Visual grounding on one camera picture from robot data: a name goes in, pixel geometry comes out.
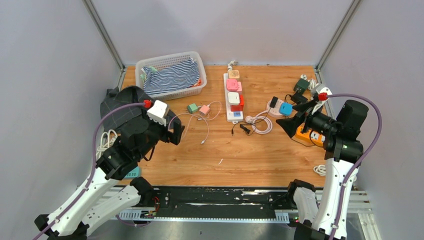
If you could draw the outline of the black power adapter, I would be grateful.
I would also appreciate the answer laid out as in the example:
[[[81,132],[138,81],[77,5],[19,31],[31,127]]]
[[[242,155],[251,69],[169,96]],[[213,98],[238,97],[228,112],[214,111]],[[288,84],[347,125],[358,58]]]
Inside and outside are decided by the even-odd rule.
[[[305,104],[309,101],[305,96],[300,93],[295,93],[291,95],[290,100],[293,102],[294,105]]]

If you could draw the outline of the dark green plug adapter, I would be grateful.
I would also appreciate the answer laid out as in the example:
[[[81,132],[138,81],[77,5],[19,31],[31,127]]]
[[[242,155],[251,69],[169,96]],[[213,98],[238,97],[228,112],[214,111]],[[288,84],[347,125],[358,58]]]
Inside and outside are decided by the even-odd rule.
[[[295,84],[293,91],[294,93],[298,93],[303,95],[304,92],[308,89],[310,83],[308,80],[300,78],[297,83]]]

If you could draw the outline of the orange power strip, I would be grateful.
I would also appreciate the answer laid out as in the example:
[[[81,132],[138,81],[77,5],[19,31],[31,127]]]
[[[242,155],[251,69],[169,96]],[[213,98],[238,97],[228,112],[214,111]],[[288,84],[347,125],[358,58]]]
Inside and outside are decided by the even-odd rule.
[[[305,144],[306,146],[317,146],[320,148],[323,147],[325,141],[324,135],[316,131],[312,131],[310,128],[307,131],[304,131],[303,125],[300,125],[296,129],[296,133],[293,138]]]

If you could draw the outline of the salmon plug adapter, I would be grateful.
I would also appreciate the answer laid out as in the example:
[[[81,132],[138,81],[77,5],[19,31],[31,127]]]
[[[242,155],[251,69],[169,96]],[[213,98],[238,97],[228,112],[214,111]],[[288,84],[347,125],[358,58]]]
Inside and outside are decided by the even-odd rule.
[[[210,110],[211,109],[208,105],[203,105],[199,108],[198,111],[199,111],[199,114],[204,117],[204,116],[207,116],[209,114]]]

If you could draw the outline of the teal power strip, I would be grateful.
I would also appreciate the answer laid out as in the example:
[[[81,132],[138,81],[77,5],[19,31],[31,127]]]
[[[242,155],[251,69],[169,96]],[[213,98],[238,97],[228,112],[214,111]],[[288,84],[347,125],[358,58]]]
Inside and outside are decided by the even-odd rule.
[[[139,166],[135,167],[133,170],[129,171],[125,176],[125,180],[138,178],[142,175],[142,170]]]

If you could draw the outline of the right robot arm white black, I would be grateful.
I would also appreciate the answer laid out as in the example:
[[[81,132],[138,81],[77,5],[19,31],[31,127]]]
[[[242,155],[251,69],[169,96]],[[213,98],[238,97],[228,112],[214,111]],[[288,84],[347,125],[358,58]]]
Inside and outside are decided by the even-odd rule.
[[[295,135],[301,124],[325,136],[326,174],[321,200],[317,199],[316,188],[311,183],[295,179],[288,185],[286,204],[297,209],[299,217],[294,239],[345,240],[351,188],[364,153],[357,137],[369,108],[349,99],[333,119],[320,111],[313,113],[312,104],[302,104],[294,117],[276,120],[289,137]]]

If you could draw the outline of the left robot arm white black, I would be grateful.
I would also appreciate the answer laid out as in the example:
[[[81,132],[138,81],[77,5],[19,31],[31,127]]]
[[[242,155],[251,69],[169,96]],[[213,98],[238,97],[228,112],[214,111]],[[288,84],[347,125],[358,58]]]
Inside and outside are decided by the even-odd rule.
[[[85,240],[97,228],[126,208],[149,206],[153,187],[143,177],[133,179],[117,194],[99,203],[99,199],[127,173],[148,160],[159,141],[178,145],[185,126],[178,117],[155,122],[149,115],[139,115],[119,128],[113,145],[96,159],[90,175],[58,209],[40,214],[34,221],[49,240]]]

